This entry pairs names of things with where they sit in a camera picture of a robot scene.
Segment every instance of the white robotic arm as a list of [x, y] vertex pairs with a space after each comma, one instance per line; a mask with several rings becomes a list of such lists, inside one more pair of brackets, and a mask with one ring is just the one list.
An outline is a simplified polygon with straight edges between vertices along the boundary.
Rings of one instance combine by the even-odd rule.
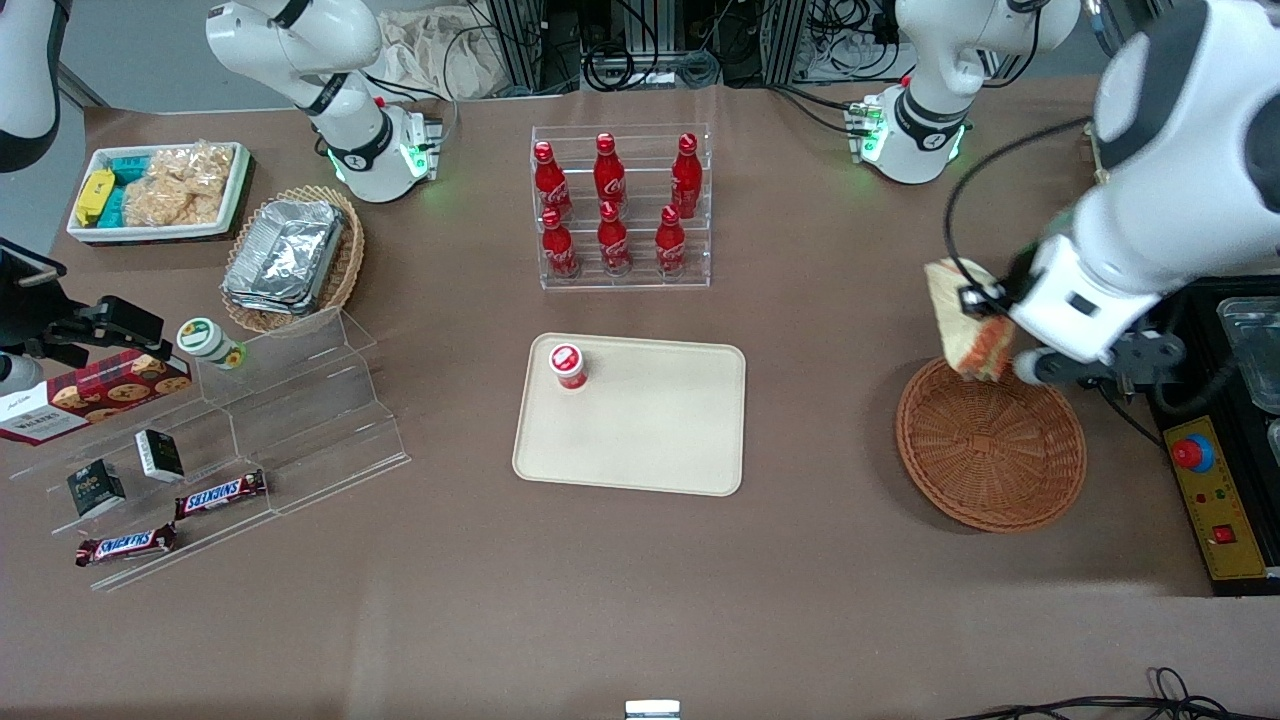
[[380, 108], [348, 73], [378, 59], [378, 20], [360, 0], [242, 0], [209, 12], [209, 47], [227, 69], [284, 95], [311, 117], [338, 177], [387, 202], [428, 174], [422, 115]]
[[0, 173], [38, 160], [58, 135], [58, 54], [70, 0], [0, 0]]
[[1114, 365], [1162, 297], [1280, 250], [1277, 68], [1280, 29], [1252, 0], [1180, 4], [1116, 54], [1093, 109], [1108, 181], [1006, 287], [1010, 316], [1048, 346], [1020, 375]]
[[986, 72], [978, 50], [1027, 55], [1070, 35], [1079, 0], [897, 0], [897, 20], [918, 56], [910, 85], [863, 104], [872, 118], [860, 159], [897, 182], [929, 182], [955, 156]]

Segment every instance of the metal frame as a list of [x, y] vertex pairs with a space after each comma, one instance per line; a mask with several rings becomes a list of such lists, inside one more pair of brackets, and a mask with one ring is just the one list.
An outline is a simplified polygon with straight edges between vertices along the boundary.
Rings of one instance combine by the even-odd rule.
[[787, 85], [795, 76], [796, 51], [813, 0], [762, 0], [760, 77], [764, 85]]
[[498, 28], [497, 50], [512, 85], [541, 90], [543, 47], [541, 42], [535, 42], [541, 32], [530, 33], [530, 28], [541, 27], [547, 0], [492, 0], [489, 12]]

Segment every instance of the cookie box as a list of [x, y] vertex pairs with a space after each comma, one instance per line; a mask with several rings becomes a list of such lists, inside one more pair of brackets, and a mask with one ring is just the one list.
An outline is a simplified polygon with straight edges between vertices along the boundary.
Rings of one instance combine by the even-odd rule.
[[127, 350], [0, 398], [0, 438], [44, 445], [189, 386], [182, 360]]

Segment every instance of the yellow panel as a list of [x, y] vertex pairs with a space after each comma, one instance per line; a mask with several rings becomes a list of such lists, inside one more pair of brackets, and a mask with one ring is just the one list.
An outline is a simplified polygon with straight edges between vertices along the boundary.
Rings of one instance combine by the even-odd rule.
[[[1192, 433], [1199, 433], [1213, 446], [1213, 466], [1204, 473], [1193, 473], [1174, 464], [1178, 484], [1183, 488], [1183, 502], [1187, 503], [1196, 530], [1196, 539], [1204, 553], [1208, 574], [1215, 580], [1240, 580], [1262, 578], [1266, 566], [1262, 552], [1253, 537], [1253, 528], [1240, 509], [1240, 496], [1235, 492], [1235, 480], [1222, 461], [1222, 447], [1217, 442], [1213, 424], [1208, 416], [1197, 418], [1176, 428], [1165, 430], [1165, 446], [1172, 455], [1174, 443]], [[1217, 543], [1213, 528], [1230, 525], [1235, 542]]]

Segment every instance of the red switch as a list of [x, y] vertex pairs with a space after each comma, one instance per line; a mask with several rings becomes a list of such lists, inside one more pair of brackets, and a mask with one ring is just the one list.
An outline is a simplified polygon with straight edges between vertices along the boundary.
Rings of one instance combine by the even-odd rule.
[[1231, 529], [1231, 525], [1213, 525], [1213, 542], [1217, 544], [1235, 542], [1235, 530]]
[[1189, 434], [1170, 447], [1174, 464], [1192, 473], [1207, 473], [1213, 466], [1213, 446], [1201, 434]]

